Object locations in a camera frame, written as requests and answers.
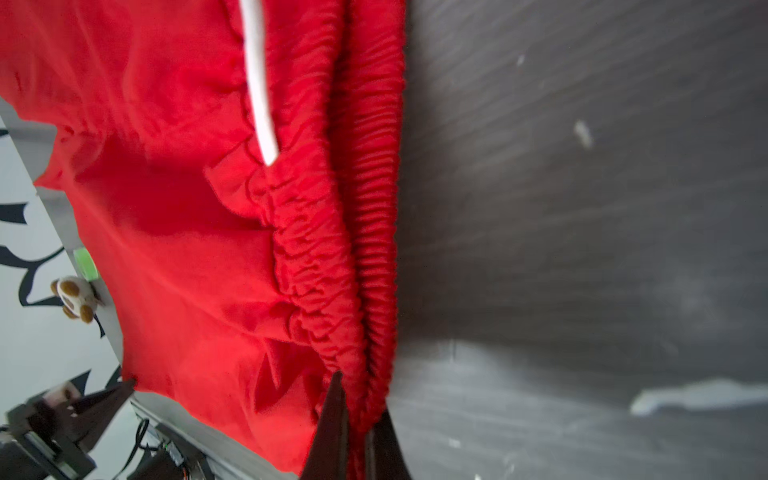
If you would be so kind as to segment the red shorts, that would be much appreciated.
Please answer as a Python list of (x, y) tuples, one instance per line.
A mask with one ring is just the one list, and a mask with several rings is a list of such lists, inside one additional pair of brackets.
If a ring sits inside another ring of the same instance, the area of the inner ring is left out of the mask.
[(122, 374), (302, 473), (332, 377), (347, 475), (397, 341), (402, 1), (5, 1), (1, 95), (53, 125)]

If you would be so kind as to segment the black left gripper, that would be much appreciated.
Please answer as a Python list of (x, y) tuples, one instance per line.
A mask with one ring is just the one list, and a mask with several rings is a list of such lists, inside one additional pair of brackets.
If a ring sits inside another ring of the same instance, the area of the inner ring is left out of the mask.
[(85, 479), (96, 470), (90, 451), (134, 391), (129, 380), (85, 396), (68, 389), (39, 394), (7, 413), (7, 431), (47, 476)]

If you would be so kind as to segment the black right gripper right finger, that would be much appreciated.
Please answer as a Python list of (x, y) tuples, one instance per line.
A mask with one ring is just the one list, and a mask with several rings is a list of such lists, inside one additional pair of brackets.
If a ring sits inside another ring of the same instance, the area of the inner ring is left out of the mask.
[(366, 480), (411, 480), (391, 415), (385, 410), (365, 440)]

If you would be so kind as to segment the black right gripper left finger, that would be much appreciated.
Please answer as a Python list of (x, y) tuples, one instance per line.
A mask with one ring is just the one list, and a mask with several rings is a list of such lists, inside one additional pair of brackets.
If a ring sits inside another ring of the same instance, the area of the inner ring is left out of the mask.
[(340, 371), (333, 374), (300, 480), (345, 480), (348, 469), (348, 410)]

